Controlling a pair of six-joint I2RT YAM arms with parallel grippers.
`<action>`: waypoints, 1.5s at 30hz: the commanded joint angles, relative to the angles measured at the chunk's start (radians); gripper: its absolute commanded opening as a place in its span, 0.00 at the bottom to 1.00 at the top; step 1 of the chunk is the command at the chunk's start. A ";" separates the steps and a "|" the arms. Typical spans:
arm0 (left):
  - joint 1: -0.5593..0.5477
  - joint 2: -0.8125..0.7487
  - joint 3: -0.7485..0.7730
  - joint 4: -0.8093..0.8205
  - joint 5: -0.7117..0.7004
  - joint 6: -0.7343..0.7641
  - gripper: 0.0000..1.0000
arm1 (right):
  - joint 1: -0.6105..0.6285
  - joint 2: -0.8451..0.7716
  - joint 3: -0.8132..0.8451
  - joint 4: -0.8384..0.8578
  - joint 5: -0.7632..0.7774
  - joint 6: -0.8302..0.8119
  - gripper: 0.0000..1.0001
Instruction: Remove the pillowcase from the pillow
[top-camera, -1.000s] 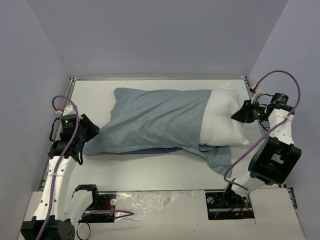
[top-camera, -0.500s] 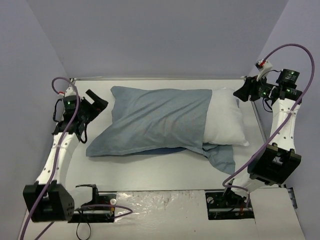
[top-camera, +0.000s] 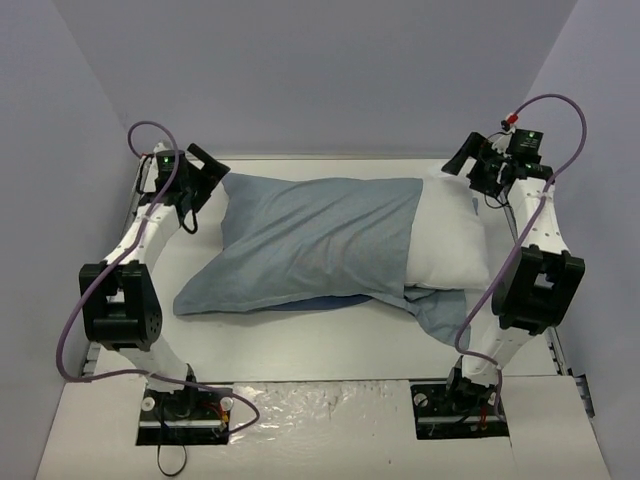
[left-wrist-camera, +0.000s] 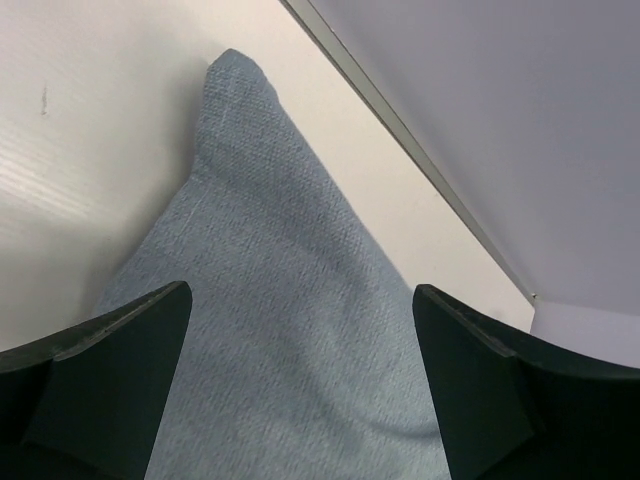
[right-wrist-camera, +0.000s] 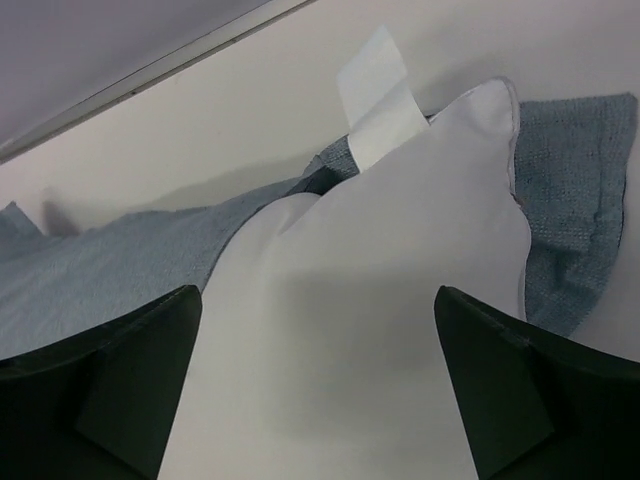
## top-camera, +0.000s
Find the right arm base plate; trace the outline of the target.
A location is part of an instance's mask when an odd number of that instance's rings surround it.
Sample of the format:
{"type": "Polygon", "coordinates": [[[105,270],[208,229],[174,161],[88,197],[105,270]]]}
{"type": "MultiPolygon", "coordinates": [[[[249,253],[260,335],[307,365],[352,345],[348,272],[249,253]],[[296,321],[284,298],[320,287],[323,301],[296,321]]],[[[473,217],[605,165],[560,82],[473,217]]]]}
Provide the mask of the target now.
{"type": "Polygon", "coordinates": [[[448,397],[444,381],[410,384],[414,430],[420,441],[508,438],[509,427],[502,404],[496,415],[493,397],[463,400],[448,397]]]}

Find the white pillow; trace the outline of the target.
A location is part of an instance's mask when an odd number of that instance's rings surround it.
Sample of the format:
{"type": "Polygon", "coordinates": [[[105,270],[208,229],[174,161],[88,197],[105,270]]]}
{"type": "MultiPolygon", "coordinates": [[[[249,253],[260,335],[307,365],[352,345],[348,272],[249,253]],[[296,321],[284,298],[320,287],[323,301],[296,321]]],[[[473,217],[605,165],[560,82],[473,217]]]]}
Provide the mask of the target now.
{"type": "Polygon", "coordinates": [[[490,283],[484,225],[465,181],[430,166],[412,223],[405,284],[438,290],[490,283]]]}

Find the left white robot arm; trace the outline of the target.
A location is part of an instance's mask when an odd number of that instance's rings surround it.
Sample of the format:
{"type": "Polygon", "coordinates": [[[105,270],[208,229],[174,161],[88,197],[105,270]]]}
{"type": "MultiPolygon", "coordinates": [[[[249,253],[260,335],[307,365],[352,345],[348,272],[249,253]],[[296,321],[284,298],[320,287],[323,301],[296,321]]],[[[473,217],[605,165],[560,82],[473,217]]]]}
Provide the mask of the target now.
{"type": "Polygon", "coordinates": [[[198,232],[197,214],[230,168],[195,143],[186,150],[156,149],[144,159],[157,169],[155,189],[140,191],[134,220],[116,248],[79,273],[87,338],[114,351],[167,393],[165,406],[179,418],[195,415],[201,393],[192,367],[162,336],[163,314],[152,272],[178,231],[198,232]]]}

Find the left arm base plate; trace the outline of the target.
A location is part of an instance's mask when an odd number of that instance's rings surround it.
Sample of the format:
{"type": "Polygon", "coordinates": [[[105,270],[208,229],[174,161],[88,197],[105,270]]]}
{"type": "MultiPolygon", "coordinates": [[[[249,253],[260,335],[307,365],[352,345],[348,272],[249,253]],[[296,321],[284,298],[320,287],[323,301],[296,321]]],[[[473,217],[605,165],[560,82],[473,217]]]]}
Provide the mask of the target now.
{"type": "Polygon", "coordinates": [[[144,391],[137,446],[227,445],[233,399],[230,388],[174,393],[144,391]]]}

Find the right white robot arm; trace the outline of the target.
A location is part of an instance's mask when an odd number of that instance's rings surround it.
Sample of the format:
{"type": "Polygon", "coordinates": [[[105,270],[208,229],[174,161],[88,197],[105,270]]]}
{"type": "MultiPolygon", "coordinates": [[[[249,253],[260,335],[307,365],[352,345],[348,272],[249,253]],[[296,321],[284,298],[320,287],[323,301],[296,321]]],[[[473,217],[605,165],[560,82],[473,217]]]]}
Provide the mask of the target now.
{"type": "Polygon", "coordinates": [[[497,400],[503,369],[532,338],[562,322],[585,274],[584,260],[571,254],[560,233],[554,172],[538,153],[542,137],[538,131],[511,129],[492,141],[472,132],[442,168],[457,175],[472,160],[470,188],[505,202],[514,237],[513,249],[480,300],[490,305],[493,323],[467,346],[461,332],[455,336],[460,357],[443,398],[457,413],[497,400]]]}

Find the blue pillowcase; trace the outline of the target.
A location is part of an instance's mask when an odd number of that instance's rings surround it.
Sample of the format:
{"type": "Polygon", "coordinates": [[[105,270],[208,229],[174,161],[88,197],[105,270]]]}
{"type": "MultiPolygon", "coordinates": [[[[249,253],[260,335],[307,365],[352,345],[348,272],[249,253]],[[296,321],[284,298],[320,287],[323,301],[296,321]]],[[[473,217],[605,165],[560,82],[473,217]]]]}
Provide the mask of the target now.
{"type": "Polygon", "coordinates": [[[452,345],[461,288],[406,283],[417,178],[286,181],[230,173],[222,250],[176,295],[177,316],[336,309],[375,299],[452,345]]]}

